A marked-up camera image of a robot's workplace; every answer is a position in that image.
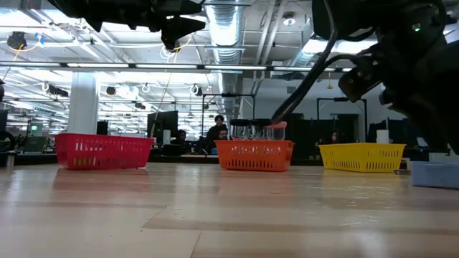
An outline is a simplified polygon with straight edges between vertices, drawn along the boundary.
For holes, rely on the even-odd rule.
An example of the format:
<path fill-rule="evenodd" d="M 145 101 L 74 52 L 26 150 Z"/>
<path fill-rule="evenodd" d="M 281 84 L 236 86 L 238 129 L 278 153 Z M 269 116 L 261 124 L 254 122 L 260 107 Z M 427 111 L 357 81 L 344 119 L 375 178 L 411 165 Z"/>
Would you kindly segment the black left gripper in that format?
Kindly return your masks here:
<path fill-rule="evenodd" d="M 168 0 L 167 19 L 154 14 L 148 0 L 71 0 L 71 10 L 97 32 L 104 23 L 125 24 L 131 30 L 148 27 L 152 32 L 161 31 L 161 41 L 165 48 L 175 49 L 182 37 L 205 28 L 203 21 L 182 18 L 180 15 L 197 14 L 202 5 L 193 0 Z"/>

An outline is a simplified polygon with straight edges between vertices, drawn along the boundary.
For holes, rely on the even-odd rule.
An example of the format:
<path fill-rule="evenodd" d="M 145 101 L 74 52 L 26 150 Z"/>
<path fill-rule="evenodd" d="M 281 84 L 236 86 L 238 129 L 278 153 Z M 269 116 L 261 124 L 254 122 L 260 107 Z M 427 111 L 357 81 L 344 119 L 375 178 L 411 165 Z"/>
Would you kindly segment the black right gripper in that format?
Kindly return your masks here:
<path fill-rule="evenodd" d="M 397 103 L 420 94 L 438 71 L 429 65 L 448 64 L 443 35 L 445 18 L 439 14 L 405 14 L 376 29 L 377 43 L 358 53 L 356 65 L 339 80 L 341 91 L 352 102 L 383 84 L 381 104 L 414 124 L 428 146 L 459 155 L 459 103 Z"/>

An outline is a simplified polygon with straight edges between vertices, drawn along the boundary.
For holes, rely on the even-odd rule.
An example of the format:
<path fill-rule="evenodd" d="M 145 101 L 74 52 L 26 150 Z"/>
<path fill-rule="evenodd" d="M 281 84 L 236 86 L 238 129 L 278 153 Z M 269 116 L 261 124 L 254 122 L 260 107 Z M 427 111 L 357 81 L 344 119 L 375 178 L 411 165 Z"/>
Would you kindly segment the black hourglass with blue sand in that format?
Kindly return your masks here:
<path fill-rule="evenodd" d="M 232 140 L 247 140 L 250 129 L 250 121 L 246 119 L 231 119 L 229 121 L 230 138 Z"/>

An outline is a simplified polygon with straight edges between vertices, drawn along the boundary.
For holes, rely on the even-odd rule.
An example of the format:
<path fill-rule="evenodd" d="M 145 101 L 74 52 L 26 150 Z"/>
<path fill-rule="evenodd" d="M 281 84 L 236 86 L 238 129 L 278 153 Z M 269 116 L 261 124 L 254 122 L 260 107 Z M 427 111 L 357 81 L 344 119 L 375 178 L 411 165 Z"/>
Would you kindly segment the black hourglass with yellow sand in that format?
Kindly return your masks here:
<path fill-rule="evenodd" d="M 250 121 L 250 137 L 253 140 L 268 140 L 270 137 L 270 119 L 253 119 Z"/>

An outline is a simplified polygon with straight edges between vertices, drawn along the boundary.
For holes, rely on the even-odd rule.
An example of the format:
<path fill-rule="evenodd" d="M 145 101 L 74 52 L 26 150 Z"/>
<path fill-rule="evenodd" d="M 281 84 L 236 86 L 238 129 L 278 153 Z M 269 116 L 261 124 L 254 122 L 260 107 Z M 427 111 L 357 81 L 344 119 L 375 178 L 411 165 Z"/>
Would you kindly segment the pink hourglass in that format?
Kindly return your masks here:
<path fill-rule="evenodd" d="M 284 140 L 286 127 L 287 127 L 287 123 L 285 121 L 268 126 L 268 139 L 269 140 Z"/>

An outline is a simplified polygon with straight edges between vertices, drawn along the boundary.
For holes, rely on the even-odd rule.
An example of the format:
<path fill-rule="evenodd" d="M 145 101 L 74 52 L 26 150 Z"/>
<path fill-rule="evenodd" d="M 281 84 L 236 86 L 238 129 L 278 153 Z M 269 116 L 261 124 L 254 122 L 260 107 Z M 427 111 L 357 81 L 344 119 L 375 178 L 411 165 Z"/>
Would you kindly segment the light blue cube charger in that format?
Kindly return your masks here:
<path fill-rule="evenodd" d="M 414 161 L 411 177 L 413 186 L 459 190 L 459 163 Z"/>

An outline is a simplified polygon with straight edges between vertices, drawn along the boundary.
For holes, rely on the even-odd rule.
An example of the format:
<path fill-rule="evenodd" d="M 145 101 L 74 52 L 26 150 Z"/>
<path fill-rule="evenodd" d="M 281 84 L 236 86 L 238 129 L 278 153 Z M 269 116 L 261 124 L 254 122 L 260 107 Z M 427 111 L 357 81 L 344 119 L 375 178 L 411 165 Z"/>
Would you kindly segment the yellow plastic basket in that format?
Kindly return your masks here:
<path fill-rule="evenodd" d="M 318 147 L 325 169 L 393 173 L 400 167 L 405 144 L 339 143 Z"/>

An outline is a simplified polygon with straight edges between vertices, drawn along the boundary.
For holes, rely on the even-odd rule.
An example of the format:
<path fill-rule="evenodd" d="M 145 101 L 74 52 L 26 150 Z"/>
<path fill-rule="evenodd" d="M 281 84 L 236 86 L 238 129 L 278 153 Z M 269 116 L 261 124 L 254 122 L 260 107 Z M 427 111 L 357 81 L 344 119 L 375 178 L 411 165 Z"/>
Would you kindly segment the long light strip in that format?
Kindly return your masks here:
<path fill-rule="evenodd" d="M 101 62 L 7 62 L 0 67 L 30 68 L 36 70 L 88 70 L 88 71 L 153 71 L 153 72 L 310 72 L 311 67 L 285 67 L 265 65 L 178 64 L 178 63 L 101 63 Z"/>

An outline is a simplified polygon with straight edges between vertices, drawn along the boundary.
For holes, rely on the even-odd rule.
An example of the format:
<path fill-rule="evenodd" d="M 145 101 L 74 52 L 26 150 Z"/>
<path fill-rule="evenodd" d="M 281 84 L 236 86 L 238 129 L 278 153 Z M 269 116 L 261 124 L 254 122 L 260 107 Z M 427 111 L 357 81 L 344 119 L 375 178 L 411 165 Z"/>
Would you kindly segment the black monitor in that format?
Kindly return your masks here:
<path fill-rule="evenodd" d="M 164 143 L 164 131 L 170 131 L 170 137 L 174 137 L 178 131 L 178 111 L 150 113 L 147 115 L 147 137 L 155 138 L 158 144 Z"/>

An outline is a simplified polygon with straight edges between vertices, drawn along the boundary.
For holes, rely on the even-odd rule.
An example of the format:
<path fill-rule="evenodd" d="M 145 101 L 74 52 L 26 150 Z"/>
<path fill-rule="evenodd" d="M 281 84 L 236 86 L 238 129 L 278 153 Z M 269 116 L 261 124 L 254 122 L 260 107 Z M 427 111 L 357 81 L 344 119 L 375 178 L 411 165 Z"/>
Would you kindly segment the white pillar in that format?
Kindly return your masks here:
<path fill-rule="evenodd" d="M 68 133 L 96 134 L 100 86 L 94 72 L 73 72 Z"/>

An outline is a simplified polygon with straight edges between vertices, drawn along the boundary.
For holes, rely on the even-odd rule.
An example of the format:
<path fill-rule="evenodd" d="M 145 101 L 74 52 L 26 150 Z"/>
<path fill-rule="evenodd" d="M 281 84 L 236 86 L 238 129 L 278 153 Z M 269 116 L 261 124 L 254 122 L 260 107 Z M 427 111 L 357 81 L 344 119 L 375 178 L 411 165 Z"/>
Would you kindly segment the red plastic basket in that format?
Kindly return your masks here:
<path fill-rule="evenodd" d="M 152 138 L 61 133 L 55 136 L 57 162 L 68 170 L 143 168 Z"/>

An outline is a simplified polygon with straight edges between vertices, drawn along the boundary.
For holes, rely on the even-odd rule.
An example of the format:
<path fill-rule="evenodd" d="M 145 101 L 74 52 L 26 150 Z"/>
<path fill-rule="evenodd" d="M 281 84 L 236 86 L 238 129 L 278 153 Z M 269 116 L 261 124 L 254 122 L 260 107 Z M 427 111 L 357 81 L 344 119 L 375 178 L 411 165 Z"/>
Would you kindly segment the orange plastic basket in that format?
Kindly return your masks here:
<path fill-rule="evenodd" d="M 295 143 L 289 140 L 216 140 L 219 164 L 227 170 L 284 172 Z"/>

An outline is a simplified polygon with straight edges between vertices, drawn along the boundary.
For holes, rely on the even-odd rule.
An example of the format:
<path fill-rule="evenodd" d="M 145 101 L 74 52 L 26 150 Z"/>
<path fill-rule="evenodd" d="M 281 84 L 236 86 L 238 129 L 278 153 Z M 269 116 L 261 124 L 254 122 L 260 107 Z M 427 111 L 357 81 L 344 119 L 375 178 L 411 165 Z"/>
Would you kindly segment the black ceiling device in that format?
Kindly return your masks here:
<path fill-rule="evenodd" d="M 12 32 L 12 34 L 8 36 L 6 44 L 12 49 L 22 50 L 23 48 L 27 46 L 27 41 L 25 39 L 25 33 L 24 32 Z"/>

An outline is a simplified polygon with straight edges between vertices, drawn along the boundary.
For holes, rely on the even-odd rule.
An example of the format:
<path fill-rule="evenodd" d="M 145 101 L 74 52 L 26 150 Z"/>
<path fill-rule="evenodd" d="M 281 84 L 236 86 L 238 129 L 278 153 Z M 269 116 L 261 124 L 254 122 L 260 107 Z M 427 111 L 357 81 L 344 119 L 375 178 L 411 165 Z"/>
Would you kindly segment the silver ventilation duct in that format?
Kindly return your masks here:
<path fill-rule="evenodd" d="M 240 0 L 218 0 L 223 4 L 206 5 L 209 20 L 209 35 L 216 65 L 239 65 L 242 60 L 242 15 Z M 221 72 L 218 74 L 221 94 L 242 94 L 242 73 Z M 236 118 L 240 109 L 240 97 L 223 97 L 222 109 L 227 119 Z"/>

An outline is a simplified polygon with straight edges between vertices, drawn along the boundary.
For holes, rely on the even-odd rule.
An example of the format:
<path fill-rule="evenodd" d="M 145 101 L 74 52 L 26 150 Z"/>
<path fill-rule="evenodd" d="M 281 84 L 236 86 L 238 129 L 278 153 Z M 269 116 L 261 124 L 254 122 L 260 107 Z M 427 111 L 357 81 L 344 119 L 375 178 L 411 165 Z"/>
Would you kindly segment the black table frame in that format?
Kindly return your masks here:
<path fill-rule="evenodd" d="M 8 156 L 13 153 L 0 153 L 0 167 L 5 167 L 8 161 Z M 219 159 L 216 156 L 150 156 L 148 163 L 190 163 L 190 164 L 218 164 Z M 57 164 L 56 154 L 38 154 L 38 153 L 25 153 L 14 155 L 15 166 L 30 166 L 30 165 L 44 165 L 44 164 Z M 320 160 L 308 160 L 293 158 L 290 162 L 292 166 L 322 166 L 323 162 Z"/>

